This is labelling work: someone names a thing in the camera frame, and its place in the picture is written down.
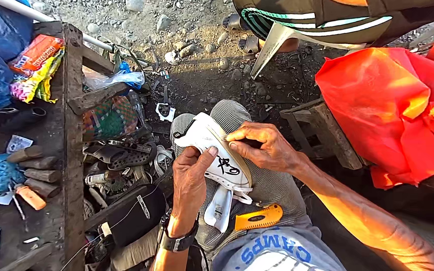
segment plaid fabric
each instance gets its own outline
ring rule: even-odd
[[[83,114],[83,141],[114,139],[136,130],[138,117],[126,97],[115,96]]]

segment wristwatch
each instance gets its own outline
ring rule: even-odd
[[[197,219],[193,224],[192,230],[189,233],[187,233],[183,237],[171,238],[168,237],[168,229],[167,229],[171,214],[172,214],[172,209],[168,210],[168,212],[160,220],[160,231],[158,233],[159,246],[168,251],[173,251],[173,252],[184,251],[192,245],[193,239],[197,234],[197,229],[199,227],[199,223],[198,223],[199,217],[197,216]]]

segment wooden stick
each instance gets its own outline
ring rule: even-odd
[[[26,180],[25,185],[29,186],[34,192],[44,196],[45,198],[52,198],[56,196],[60,191],[61,187],[38,181],[32,178]]]
[[[38,145],[30,146],[19,151],[15,151],[13,154],[6,158],[6,161],[11,163],[18,163],[27,159],[41,157],[43,155],[43,148]]]
[[[20,162],[19,165],[24,168],[51,169],[51,166],[53,166],[57,161],[58,157],[49,156],[44,158],[26,160]]]
[[[54,183],[61,179],[61,173],[56,170],[39,170],[29,168],[25,171],[25,176],[40,181]]]

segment white label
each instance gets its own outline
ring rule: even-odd
[[[143,213],[145,214],[147,219],[150,219],[150,212],[148,211],[147,206],[145,205],[145,202],[143,201],[142,196],[138,195],[138,197],[136,197],[136,199],[140,203],[140,206],[142,207]]]

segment rock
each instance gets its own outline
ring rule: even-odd
[[[232,72],[232,80],[240,80],[240,78],[242,78],[242,72],[239,69],[235,69],[234,72]]]
[[[53,12],[53,9],[51,8],[50,5],[47,5],[45,3],[41,3],[41,2],[34,2],[32,4],[33,9],[38,10],[41,13],[44,13],[46,15],[49,15]]]
[[[122,29],[123,30],[127,30],[128,29],[128,21],[123,21],[122,22]]]
[[[219,69],[227,70],[228,68],[229,68],[229,59],[226,57],[221,58],[219,62]]]
[[[267,94],[267,89],[260,82],[256,83],[256,92],[259,96],[265,96]]]
[[[125,0],[125,4],[128,10],[131,11],[143,11],[144,0]]]
[[[184,49],[185,47],[189,46],[189,44],[186,42],[183,42],[183,41],[179,41],[179,42],[174,43],[174,46],[178,51],[180,51],[180,50]]]
[[[227,38],[229,37],[229,34],[227,32],[224,32],[222,34],[220,34],[219,39],[217,40],[217,44],[220,45],[221,43],[223,43]]]
[[[175,57],[177,54],[174,51],[170,51],[165,54],[165,61],[170,65],[177,65],[177,60],[175,60]]]
[[[207,45],[205,46],[205,50],[206,50],[208,53],[213,53],[213,52],[215,52],[215,46],[214,46],[213,44],[207,44]]]
[[[131,34],[131,33],[127,33],[125,35],[125,38],[126,38],[126,40],[128,40],[130,42],[135,42],[138,39],[134,34]]]
[[[91,23],[86,27],[86,29],[90,33],[97,33],[100,30],[100,27],[97,24]]]
[[[191,55],[196,50],[196,48],[197,46],[195,44],[191,44],[185,47],[184,49],[182,49],[182,51],[180,51],[180,57],[187,57]]]
[[[171,22],[172,19],[170,19],[167,15],[163,14],[160,16],[160,19],[157,22],[157,32],[165,30]]]
[[[243,72],[245,75],[249,75],[251,71],[252,71],[252,68],[250,67],[250,65],[244,65]]]

